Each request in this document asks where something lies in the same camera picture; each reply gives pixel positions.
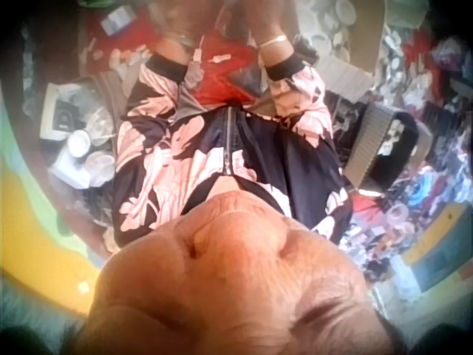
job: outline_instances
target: wrinkled skin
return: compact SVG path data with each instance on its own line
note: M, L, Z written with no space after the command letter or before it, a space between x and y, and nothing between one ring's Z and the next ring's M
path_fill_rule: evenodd
M76 348L337 354L330 344L353 334L389 342L361 272L332 243L252 194L233 191L115 255Z

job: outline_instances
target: plastic bag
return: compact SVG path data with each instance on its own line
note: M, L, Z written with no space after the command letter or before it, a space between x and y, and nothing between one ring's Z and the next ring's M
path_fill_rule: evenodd
M438 44L432 51L432 57L442 69L460 72L465 58L465 49L460 40L450 37Z

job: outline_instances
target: white cup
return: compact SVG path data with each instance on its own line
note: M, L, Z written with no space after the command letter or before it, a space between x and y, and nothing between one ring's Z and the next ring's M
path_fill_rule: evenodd
M83 157L90 149L89 134L82 129L74 131L67 138L67 148L73 157Z

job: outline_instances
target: floral jacket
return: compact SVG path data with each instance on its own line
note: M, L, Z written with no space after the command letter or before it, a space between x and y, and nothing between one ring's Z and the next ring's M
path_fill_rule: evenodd
M118 133L117 244L145 236L205 201L222 175L338 243L352 208L317 72L294 55L267 68L276 117L229 104L177 120L186 70L159 55L140 69Z

